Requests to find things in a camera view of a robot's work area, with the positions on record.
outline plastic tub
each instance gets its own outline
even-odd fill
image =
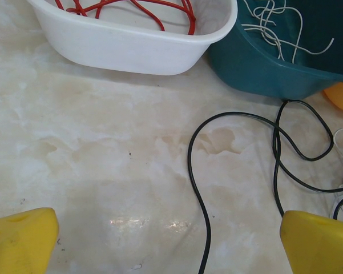
[[[196,34],[176,9],[140,2],[164,23],[167,32],[128,1],[103,8],[100,20],[60,10],[54,0],[28,0],[54,49],[67,59],[103,69],[174,75],[190,69],[213,42],[226,36],[237,18],[236,0],[192,0]],[[100,0],[82,0],[90,6]],[[169,2],[182,5],[180,0]],[[62,0],[64,8],[73,0]]]
[[[209,48],[211,65],[228,85],[241,91],[282,99],[303,99],[315,92],[343,82],[343,0],[287,0],[287,6],[302,13],[304,25],[300,46],[319,52],[332,38],[331,48],[321,55],[298,50],[296,64],[277,59],[276,47],[270,46],[258,32],[246,32],[241,23],[254,23],[243,0],[237,1],[239,14],[232,31]],[[276,0],[283,6],[283,0]],[[266,2],[248,0],[250,7]],[[300,21],[294,12],[279,15],[274,31],[280,39],[296,41]],[[293,47],[282,46],[291,60]]]

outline teal plastic basin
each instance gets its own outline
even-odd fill
[[[295,64],[291,63],[294,48],[282,45],[284,58],[262,39],[259,31],[246,32],[243,24],[258,25],[243,0],[239,4],[237,22],[231,32],[208,49],[215,73],[231,87],[255,94],[281,99],[303,99],[316,92],[343,82],[343,0],[287,0],[303,17],[300,46],[312,52],[322,51],[332,38],[330,49],[321,55],[298,50]],[[283,0],[276,0],[276,7]],[[248,0],[251,9],[266,5],[266,1]],[[296,42],[300,21],[292,10],[271,17],[277,24],[269,26],[279,37]]]

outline white plastic basin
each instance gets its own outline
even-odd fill
[[[54,0],[27,0],[46,38],[65,58],[85,66],[156,75],[190,69],[211,43],[225,37],[237,19],[236,0],[191,0],[196,33],[187,35],[185,13],[171,7],[139,2],[164,23],[166,31],[128,1],[103,8],[100,19],[71,14]],[[181,4],[181,0],[168,0]],[[81,0],[83,7],[100,0]],[[62,0],[64,8],[73,0]]]

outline white wire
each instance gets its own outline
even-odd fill
[[[269,29],[268,27],[259,26],[259,25],[242,24],[242,27],[249,27],[249,28],[247,28],[247,29],[245,29],[245,30],[260,30],[261,32],[263,32],[263,30],[265,29],[265,30],[270,31],[270,32],[274,35],[274,37],[275,37],[275,41],[276,41],[276,44],[275,44],[275,45],[277,46],[278,51],[279,51],[279,58],[281,58],[282,60],[284,60],[283,52],[281,51],[281,45],[280,45],[280,41],[281,41],[281,40],[278,39],[278,36],[276,36],[276,34],[275,34],[274,31],[272,31],[272,30]]]
[[[263,36],[264,40],[269,43],[270,45],[272,46],[276,46],[278,48],[278,52],[279,52],[279,55],[278,55],[278,59],[282,59],[284,60],[284,57],[283,57],[283,52],[281,50],[281,44],[282,43],[285,43],[287,45],[290,45],[292,47],[294,47],[294,53],[293,53],[293,56],[292,56],[292,63],[294,64],[294,61],[295,61],[295,58],[296,58],[296,54],[297,54],[297,50],[302,50],[308,54],[311,54],[311,55],[319,55],[319,54],[323,54],[325,53],[326,51],[329,50],[329,48],[331,47],[332,43],[334,42],[334,38],[331,39],[330,43],[328,44],[328,46],[326,46],[326,48],[318,53],[313,53],[303,47],[300,47],[299,46],[299,43],[300,43],[300,39],[301,39],[301,34],[302,34],[302,30],[303,30],[303,17],[302,17],[302,14],[297,10],[295,9],[294,7],[287,7],[286,6],[286,0],[284,0],[284,5],[283,7],[275,7],[275,2],[274,0],[267,0],[268,3],[267,5],[264,7],[264,6],[260,6],[260,7],[256,7],[253,11],[251,11],[251,8],[249,7],[249,4],[247,2],[247,0],[244,0],[245,4],[246,4],[246,7],[247,9],[249,10],[250,12],[250,15],[256,19],[259,19],[260,21],[260,25],[252,25],[252,24],[243,24],[243,26],[248,26],[250,28],[248,29],[245,29],[246,31],[247,30],[260,30],[261,31],[261,35]],[[272,2],[272,8],[270,9],[269,8],[269,4]],[[260,14],[257,14],[257,10],[260,10],[260,9],[263,9],[262,12]],[[268,23],[272,23],[274,26],[276,26],[275,22],[274,21],[271,21],[269,20],[271,15],[272,14],[282,14],[285,10],[293,10],[295,11],[298,16],[300,17],[300,31],[298,33],[298,37],[297,37],[297,42],[296,44],[293,44],[293,43],[290,43],[288,41],[285,41],[285,40],[281,40],[277,37],[277,35],[274,33],[274,31],[272,31],[271,29],[267,28],[267,24]],[[264,14],[265,12],[269,12],[268,13],[268,16],[264,19]]]
[[[250,9],[250,6],[249,6],[249,4],[247,3],[247,0],[244,0],[244,2],[245,2],[245,4],[246,4],[246,7],[247,7],[248,11],[250,12],[251,16],[252,16],[252,17],[255,17],[255,18],[257,18],[257,19],[259,19],[256,15],[254,15],[254,13],[252,13],[252,11],[251,11],[251,9]],[[274,21],[269,21],[269,20],[267,20],[267,21],[268,21],[268,23],[271,23],[271,24],[273,24],[274,26],[276,26],[276,24],[275,24]]]

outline orange object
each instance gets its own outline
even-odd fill
[[[327,88],[325,93],[332,103],[343,110],[343,83]]]

